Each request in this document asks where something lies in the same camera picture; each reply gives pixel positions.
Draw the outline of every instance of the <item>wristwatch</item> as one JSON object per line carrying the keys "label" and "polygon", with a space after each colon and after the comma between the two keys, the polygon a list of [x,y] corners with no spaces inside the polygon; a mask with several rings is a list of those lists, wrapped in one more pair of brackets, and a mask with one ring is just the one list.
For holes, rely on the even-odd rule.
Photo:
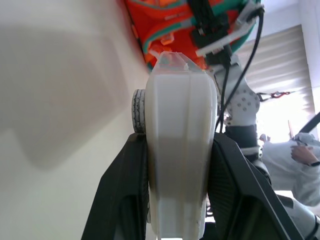
{"label": "wristwatch", "polygon": [[316,161],[316,162],[313,162],[313,163],[308,163],[307,165],[310,166],[310,167],[317,167],[317,166],[320,165],[320,161]]}

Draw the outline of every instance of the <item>white plastic shell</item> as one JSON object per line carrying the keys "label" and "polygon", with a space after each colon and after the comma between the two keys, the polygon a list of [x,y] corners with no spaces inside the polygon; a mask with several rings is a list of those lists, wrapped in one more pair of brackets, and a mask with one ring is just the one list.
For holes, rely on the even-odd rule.
{"label": "white plastic shell", "polygon": [[145,89],[150,218],[161,238],[204,234],[217,119],[213,79],[182,53],[160,55]]}

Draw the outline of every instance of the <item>person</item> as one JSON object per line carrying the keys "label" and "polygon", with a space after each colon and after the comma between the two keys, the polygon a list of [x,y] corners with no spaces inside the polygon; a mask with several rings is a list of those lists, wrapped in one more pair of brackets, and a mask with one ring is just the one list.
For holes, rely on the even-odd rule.
{"label": "person", "polygon": [[309,133],[282,143],[271,143],[265,136],[260,139],[273,190],[292,191],[297,201],[320,215],[320,142]]}

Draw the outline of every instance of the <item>gray wheel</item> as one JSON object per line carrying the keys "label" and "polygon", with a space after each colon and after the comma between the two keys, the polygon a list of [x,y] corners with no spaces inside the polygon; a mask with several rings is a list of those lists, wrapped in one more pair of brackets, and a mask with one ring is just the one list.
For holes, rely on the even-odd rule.
{"label": "gray wheel", "polygon": [[145,90],[137,89],[132,98],[132,124],[134,132],[137,134],[146,133],[145,121]]}

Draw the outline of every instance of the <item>white sleeve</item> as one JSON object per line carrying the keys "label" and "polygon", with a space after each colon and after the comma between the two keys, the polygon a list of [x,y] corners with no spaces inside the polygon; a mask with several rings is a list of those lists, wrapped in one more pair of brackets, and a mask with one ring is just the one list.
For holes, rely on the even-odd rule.
{"label": "white sleeve", "polygon": [[320,203],[320,167],[304,165],[296,174],[292,194],[300,203],[316,206]]}

